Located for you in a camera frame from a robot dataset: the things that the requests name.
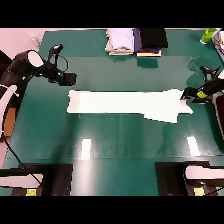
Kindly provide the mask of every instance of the yellow-green object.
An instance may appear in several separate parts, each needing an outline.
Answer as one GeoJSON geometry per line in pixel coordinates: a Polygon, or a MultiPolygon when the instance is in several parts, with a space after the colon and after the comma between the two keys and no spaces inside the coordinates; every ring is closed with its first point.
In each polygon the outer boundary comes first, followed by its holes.
{"type": "Polygon", "coordinates": [[[200,42],[202,44],[207,44],[219,30],[220,30],[220,28],[207,28],[207,30],[203,34],[200,42]]]}
{"type": "Polygon", "coordinates": [[[194,188],[194,195],[195,196],[203,196],[205,194],[203,187],[194,188]]]}
{"type": "Polygon", "coordinates": [[[36,189],[27,189],[26,196],[37,196],[37,190],[36,189]]]}
{"type": "Polygon", "coordinates": [[[205,98],[207,97],[208,95],[204,94],[202,91],[198,92],[197,93],[197,96],[200,97],[200,98],[205,98]]]}

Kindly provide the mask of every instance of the green bottle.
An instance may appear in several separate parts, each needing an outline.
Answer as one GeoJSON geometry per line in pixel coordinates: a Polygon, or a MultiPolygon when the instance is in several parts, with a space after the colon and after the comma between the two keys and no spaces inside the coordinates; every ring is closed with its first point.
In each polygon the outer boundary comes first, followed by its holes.
{"type": "Polygon", "coordinates": [[[220,29],[221,28],[207,28],[200,42],[202,44],[207,44],[220,29]]]}

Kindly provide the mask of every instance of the table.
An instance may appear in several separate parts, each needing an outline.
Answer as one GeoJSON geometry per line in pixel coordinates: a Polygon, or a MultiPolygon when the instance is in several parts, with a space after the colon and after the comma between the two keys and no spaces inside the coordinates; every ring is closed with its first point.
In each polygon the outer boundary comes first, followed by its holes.
{"type": "MultiPolygon", "coordinates": [[[[68,114],[70,89],[86,91],[183,90],[203,83],[201,65],[223,64],[212,43],[200,44],[203,30],[166,30],[169,48],[158,59],[109,56],[105,30],[46,32],[40,48],[47,57],[62,43],[73,87],[44,78],[28,84],[11,147],[24,163],[73,163],[71,195],[158,195],[157,161],[209,160],[224,165],[224,141],[212,104],[190,104],[192,115],[178,124],[146,120],[138,114],[68,114]],[[200,156],[189,150],[195,137],[200,156]],[[81,160],[82,140],[91,139],[90,160],[81,160]]],[[[17,167],[8,152],[4,168],[17,167]]],[[[11,189],[0,189],[10,195],[11,189]]]]}

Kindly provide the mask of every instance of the yellow label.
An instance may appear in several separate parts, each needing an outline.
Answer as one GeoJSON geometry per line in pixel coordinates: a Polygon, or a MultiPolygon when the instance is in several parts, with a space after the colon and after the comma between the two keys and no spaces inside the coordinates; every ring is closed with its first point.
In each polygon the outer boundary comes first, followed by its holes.
{"type": "Polygon", "coordinates": [[[194,195],[195,196],[203,196],[205,194],[203,187],[194,188],[194,195]]]}
{"type": "Polygon", "coordinates": [[[202,91],[198,92],[197,93],[197,96],[200,97],[200,98],[205,98],[207,97],[208,95],[204,94],[202,91]]]}
{"type": "Polygon", "coordinates": [[[37,196],[37,190],[36,189],[27,189],[26,196],[37,196]]]}

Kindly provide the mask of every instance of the green tabletop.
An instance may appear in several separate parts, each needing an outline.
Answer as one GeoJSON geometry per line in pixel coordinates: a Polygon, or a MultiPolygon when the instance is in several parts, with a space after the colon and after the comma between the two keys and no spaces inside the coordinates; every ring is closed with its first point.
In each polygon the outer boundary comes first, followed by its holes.
{"type": "MultiPolygon", "coordinates": [[[[168,49],[158,59],[109,56],[105,30],[46,32],[40,54],[62,43],[77,84],[59,87],[44,78],[28,85],[10,145],[23,162],[73,163],[71,195],[158,195],[156,161],[209,160],[224,165],[224,141],[212,104],[188,102],[194,113],[178,124],[147,120],[140,114],[68,114],[71,89],[85,91],[183,90],[203,83],[199,67],[222,62],[204,31],[167,30],[168,49]],[[200,156],[191,155],[195,137],[200,156]],[[91,139],[90,160],[81,160],[82,140],[91,139]]],[[[18,163],[8,152],[5,168],[18,163]]],[[[0,189],[0,195],[10,194],[0,189]]]]}

